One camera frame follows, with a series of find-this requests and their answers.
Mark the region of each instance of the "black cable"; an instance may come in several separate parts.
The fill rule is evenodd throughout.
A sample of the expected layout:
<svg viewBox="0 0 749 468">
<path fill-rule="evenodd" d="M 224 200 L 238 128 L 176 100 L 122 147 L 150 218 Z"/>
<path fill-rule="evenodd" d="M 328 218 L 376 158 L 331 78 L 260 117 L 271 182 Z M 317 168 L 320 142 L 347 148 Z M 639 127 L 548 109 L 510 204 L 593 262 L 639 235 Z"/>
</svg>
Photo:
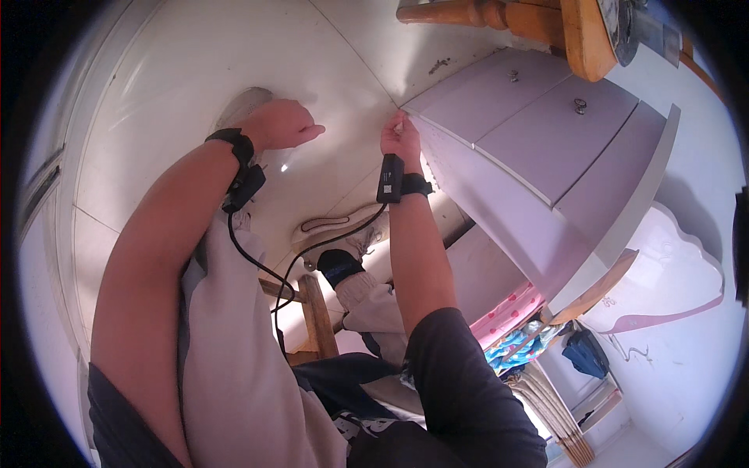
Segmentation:
<svg viewBox="0 0 749 468">
<path fill-rule="evenodd" d="M 228 226 L 228 230 L 229 230 L 229 237 L 231 238 L 231 241 L 234 244 L 234 247 L 237 248 L 237 251 L 247 261 L 249 261 L 250 263 L 252 263 L 253 265 L 255 265 L 257 268 L 260 268 L 261 270 L 263 270 L 264 272 L 270 274 L 273 278 L 278 279 L 281 282 L 281 287 L 279 288 L 278 296 L 276 296 L 276 307 L 273 308 L 273 310 L 271 310 L 270 313 L 271 314 L 274 313 L 274 312 L 276 313 L 276 316 L 273 318 L 273 322 L 274 322 L 273 326 L 276 328 L 276 336 L 278 337 L 278 340 L 279 340 L 279 347 L 281 348 L 281 352 L 283 353 L 283 356 L 284 356 L 285 359 L 286 359 L 286 346 L 284 344 L 283 332 L 279 328 L 279 310 L 283 309 L 284 307 L 288 306 L 289 304 L 291 304 L 294 301 L 294 297 L 295 297 L 294 288 L 291 287 L 291 284 L 288 282 L 288 276 L 289 276 L 289 274 L 291 274 L 291 269 L 294 267 L 294 264 L 297 263 L 297 260 L 299 258 L 301 258 L 302 255 L 306 254 L 307 252 L 309 252 L 312 249 L 316 249 L 316 248 L 318 248 L 320 246 L 324 246 L 326 244 L 329 244 L 329 243 L 332 243 L 332 242 L 336 242 L 337 240 L 341 240 L 341 239 L 343 239 L 345 237 L 351 236 L 352 234 L 356 234 L 357 232 L 359 232 L 359 231 L 361 231 L 361 230 L 369 227 L 369 225 L 372 224 L 373 222 L 375 222 L 375 220 L 382 214 L 382 212 L 385 211 L 385 208 L 387 208 L 387 203 L 383 203 L 382 207 L 380 207 L 380 209 L 374 215 L 372 215 L 372 218 L 369 218 L 364 224 L 362 224 L 358 228 L 353 229 L 353 230 L 351 230 L 351 231 L 349 231 L 349 232 L 347 232 L 345 234 L 341 234 L 340 236 L 336 236 L 333 239 L 328 239 L 328 240 L 324 240 L 322 242 L 318 242 L 316 244 L 313 244 L 313 245 L 307 247 L 306 249 L 304 249 L 302 252 L 299 252 L 297 254 L 297 256 L 294 257 L 293 260 L 291 260 L 291 263 L 289 264 L 288 269 L 286 270 L 286 274 L 284 275 L 283 278 L 281 276 L 279 276 L 276 272 L 274 272 L 273 270 L 271 270 L 270 268 L 266 267 L 265 265 L 263 265 L 259 261 L 257 261 L 254 258 L 252 258 L 247 252 L 244 251 L 244 249 L 242 248 L 242 246 L 240 246 L 239 243 L 237 242 L 237 238 L 234 235 L 234 227 L 233 227 L 233 225 L 231 223 L 231 218 L 232 218 L 233 213 L 230 213 L 228 215 L 229 218 L 228 218 L 227 226 Z M 289 288 L 289 290 L 291 291 L 291 298 L 288 299 L 288 300 L 286 300 L 285 303 L 279 305 L 281 303 L 281 296 L 283 295 L 283 288 L 284 287 Z"/>
</svg>

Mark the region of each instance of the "black sock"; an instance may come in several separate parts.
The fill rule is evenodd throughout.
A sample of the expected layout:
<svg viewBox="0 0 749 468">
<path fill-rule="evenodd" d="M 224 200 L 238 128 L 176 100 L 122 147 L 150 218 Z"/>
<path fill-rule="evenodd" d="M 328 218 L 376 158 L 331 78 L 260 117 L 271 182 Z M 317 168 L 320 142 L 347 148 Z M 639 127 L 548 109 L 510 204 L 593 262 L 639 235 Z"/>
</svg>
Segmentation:
<svg viewBox="0 0 749 468">
<path fill-rule="evenodd" d="M 336 289 L 338 283 L 349 276 L 361 273 L 364 267 L 345 250 L 326 250 L 320 255 L 318 260 L 318 270 L 323 272 L 323 276 L 330 283 L 330 287 Z"/>
</svg>

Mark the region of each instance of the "metal drawer knob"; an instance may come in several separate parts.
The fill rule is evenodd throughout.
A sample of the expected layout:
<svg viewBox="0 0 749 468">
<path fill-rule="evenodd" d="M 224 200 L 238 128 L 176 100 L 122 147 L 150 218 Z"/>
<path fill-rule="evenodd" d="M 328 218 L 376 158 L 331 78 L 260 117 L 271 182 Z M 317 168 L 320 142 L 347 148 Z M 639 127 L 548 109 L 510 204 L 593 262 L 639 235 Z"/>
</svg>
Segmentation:
<svg viewBox="0 0 749 468">
<path fill-rule="evenodd" d="M 588 103 L 586 103 L 584 100 L 578 98 L 575 98 L 574 100 L 574 111 L 577 112 L 580 115 L 585 114 L 585 108 L 588 106 Z"/>
</svg>

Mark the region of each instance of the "dark blue bag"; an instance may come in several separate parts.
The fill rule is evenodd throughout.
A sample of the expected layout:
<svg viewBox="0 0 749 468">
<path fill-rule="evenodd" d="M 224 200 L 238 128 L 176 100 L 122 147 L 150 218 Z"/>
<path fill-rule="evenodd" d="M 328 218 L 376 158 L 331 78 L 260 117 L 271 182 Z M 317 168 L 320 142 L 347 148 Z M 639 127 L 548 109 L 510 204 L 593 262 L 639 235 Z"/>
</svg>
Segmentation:
<svg viewBox="0 0 749 468">
<path fill-rule="evenodd" d="M 609 362 L 598 340 L 588 329 L 576 332 L 567 340 L 562 356 L 572 361 L 578 372 L 604 379 L 609 372 Z"/>
</svg>

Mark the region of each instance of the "curtain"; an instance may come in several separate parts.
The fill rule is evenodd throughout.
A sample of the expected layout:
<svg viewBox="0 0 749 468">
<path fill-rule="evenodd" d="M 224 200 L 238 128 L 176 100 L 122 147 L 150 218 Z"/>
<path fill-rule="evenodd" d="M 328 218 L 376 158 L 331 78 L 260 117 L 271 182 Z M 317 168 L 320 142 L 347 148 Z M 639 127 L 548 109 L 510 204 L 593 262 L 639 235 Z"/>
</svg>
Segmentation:
<svg viewBox="0 0 749 468">
<path fill-rule="evenodd" d="M 537 362 L 528 362 L 520 374 L 510 376 L 506 382 L 530 405 L 576 467 L 593 461 L 593 450 Z"/>
</svg>

